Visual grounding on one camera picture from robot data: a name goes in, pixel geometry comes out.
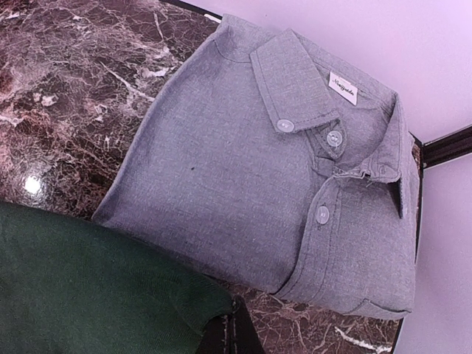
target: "green fabric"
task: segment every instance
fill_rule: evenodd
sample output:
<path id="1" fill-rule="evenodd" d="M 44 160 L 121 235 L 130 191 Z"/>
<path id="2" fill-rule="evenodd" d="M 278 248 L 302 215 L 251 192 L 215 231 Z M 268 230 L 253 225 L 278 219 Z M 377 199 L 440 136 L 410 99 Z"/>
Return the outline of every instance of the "green fabric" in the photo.
<path id="1" fill-rule="evenodd" d="M 85 221 L 0 203 L 0 353 L 194 353 L 214 282 Z"/>

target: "shirt label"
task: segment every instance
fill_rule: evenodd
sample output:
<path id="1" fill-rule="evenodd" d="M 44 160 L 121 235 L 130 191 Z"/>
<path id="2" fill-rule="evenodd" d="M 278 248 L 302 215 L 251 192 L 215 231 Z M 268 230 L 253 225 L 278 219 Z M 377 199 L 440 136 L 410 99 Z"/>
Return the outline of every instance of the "shirt label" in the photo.
<path id="1" fill-rule="evenodd" d="M 352 83 L 330 72 L 330 83 L 328 85 L 353 105 L 357 105 L 357 87 Z"/>

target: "marble surface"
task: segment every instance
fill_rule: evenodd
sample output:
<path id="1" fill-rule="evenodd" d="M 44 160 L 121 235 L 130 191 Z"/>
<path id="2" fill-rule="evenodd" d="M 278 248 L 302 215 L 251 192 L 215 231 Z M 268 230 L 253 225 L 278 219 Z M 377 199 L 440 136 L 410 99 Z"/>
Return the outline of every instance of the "marble surface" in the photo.
<path id="1" fill-rule="evenodd" d="M 157 0 L 0 1 L 0 199 L 89 219 L 153 98 L 216 26 Z M 225 286 L 267 353 L 388 353 L 398 326 Z"/>

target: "folded shirt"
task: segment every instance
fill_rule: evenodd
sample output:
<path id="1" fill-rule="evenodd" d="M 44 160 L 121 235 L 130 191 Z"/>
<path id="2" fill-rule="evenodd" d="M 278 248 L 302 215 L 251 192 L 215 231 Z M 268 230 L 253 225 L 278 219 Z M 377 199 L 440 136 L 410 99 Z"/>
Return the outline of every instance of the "folded shirt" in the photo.
<path id="1" fill-rule="evenodd" d="M 155 248 L 0 203 L 0 353 L 195 353 L 232 298 Z"/>
<path id="2" fill-rule="evenodd" d="M 398 95 L 234 16 L 171 77 L 93 220 L 339 313 L 412 310 L 419 178 Z"/>

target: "shirt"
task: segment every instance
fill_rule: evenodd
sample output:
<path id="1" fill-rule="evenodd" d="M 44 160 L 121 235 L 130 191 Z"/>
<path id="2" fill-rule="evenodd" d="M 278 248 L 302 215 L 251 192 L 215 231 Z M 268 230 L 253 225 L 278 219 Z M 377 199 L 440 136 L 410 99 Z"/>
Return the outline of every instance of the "shirt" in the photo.
<path id="1" fill-rule="evenodd" d="M 93 220 L 214 277 L 398 319 L 414 297 L 412 144 L 391 89 L 290 29 L 225 15 L 157 96 Z"/>

